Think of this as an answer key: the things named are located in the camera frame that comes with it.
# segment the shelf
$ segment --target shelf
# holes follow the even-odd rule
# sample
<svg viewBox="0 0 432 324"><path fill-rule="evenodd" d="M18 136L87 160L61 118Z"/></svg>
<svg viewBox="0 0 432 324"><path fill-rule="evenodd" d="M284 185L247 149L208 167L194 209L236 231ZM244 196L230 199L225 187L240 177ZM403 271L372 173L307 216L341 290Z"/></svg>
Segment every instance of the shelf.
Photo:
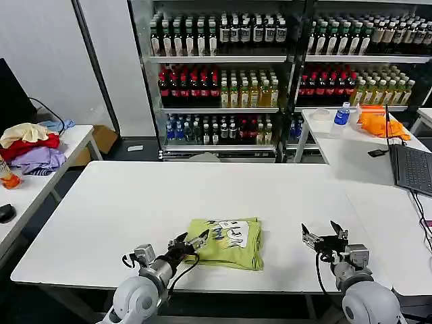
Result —
<svg viewBox="0 0 432 324"><path fill-rule="evenodd" d="M344 62L344 63L427 63L429 56L397 55L307 55L306 62Z"/></svg>
<svg viewBox="0 0 432 324"><path fill-rule="evenodd" d="M166 145L166 152L192 153L192 152L275 152L273 145Z"/></svg>
<svg viewBox="0 0 432 324"><path fill-rule="evenodd" d="M302 110L305 109L339 109L340 106L315 106L315 107L296 107L294 110L294 113L300 113ZM407 110L408 106L389 106L389 111L395 112L395 111L405 111Z"/></svg>
<svg viewBox="0 0 432 324"><path fill-rule="evenodd" d="M149 57L151 63L283 63L286 55L274 56L153 56Z"/></svg>
<svg viewBox="0 0 432 324"><path fill-rule="evenodd" d="M212 113L277 113L279 108L161 108L162 113L196 113L196 114L212 114Z"/></svg>

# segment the orange cloth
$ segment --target orange cloth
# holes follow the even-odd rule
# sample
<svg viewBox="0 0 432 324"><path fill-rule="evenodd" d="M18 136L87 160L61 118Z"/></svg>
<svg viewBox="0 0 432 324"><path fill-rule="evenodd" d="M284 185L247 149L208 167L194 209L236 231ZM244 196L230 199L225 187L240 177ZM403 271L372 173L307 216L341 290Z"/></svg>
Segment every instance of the orange cloth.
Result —
<svg viewBox="0 0 432 324"><path fill-rule="evenodd" d="M369 133L385 138L385 116L374 115L372 113L362 113L358 118L358 122L362 124L362 129ZM404 132L404 127L400 122L391 119L387 127L389 137L400 137L402 140L410 140L411 136Z"/></svg>

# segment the beige cloth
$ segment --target beige cloth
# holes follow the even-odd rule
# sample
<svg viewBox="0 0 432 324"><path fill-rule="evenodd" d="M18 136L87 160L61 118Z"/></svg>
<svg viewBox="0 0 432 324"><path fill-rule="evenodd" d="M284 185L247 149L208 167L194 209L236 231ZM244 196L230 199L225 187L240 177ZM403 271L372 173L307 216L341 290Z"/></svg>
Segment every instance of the beige cloth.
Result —
<svg viewBox="0 0 432 324"><path fill-rule="evenodd" d="M19 124L5 130L2 137L0 138L0 145L4 149L8 149L16 140L36 143L38 140L47 140L48 134L50 133L55 132L52 132L48 128L41 125L31 123Z"/></svg>

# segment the purple cloth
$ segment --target purple cloth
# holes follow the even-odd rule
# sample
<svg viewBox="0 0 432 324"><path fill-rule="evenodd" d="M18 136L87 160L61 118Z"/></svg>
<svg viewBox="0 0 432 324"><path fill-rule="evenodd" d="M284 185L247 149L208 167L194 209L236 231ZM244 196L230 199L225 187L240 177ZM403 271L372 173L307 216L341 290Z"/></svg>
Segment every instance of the purple cloth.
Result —
<svg viewBox="0 0 432 324"><path fill-rule="evenodd" d="M22 174L29 174L37 169L56 171L65 162L66 157L61 151L41 146L16 157L11 161L11 165L21 167Z"/></svg>

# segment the white tabletop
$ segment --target white tabletop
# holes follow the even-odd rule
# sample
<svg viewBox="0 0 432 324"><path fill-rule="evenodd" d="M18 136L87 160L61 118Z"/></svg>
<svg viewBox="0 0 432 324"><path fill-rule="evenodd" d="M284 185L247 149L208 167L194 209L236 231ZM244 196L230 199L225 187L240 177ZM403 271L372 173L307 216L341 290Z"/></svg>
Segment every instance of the white tabletop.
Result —
<svg viewBox="0 0 432 324"><path fill-rule="evenodd" d="M370 157L375 149L387 149L386 139L347 125L340 138L329 135L331 121L312 118L313 110L302 112L315 142L345 190L376 248L385 270L401 295L432 294L432 255L423 242L419 216L406 190L394 186L389 155ZM413 135L408 146L428 151ZM432 200L420 197L426 214Z"/></svg>
<svg viewBox="0 0 432 324"><path fill-rule="evenodd" d="M0 186L0 206L11 204L15 207L17 215L6 224L0 224L0 258L4 255L12 242L16 239L21 229L26 225L32 214L45 197L53 189L60 177L65 173L80 151L89 141L92 134L92 126L75 126L66 130L60 140L59 150L67 157L66 162L48 176L21 175L23 183L16 189L8 190Z"/></svg>
<svg viewBox="0 0 432 324"><path fill-rule="evenodd" d="M163 254L191 219L244 217L263 222L264 271L198 266L177 289L320 292L315 252L302 242L302 222L328 235L329 221L336 221L350 231L352 243L372 246L328 165L97 161L72 186L11 278L116 288L137 275L137 268L121 260L136 246L151 243ZM376 255L371 269L391 287ZM321 263L321 272L325 287L336 291L329 265Z"/></svg>

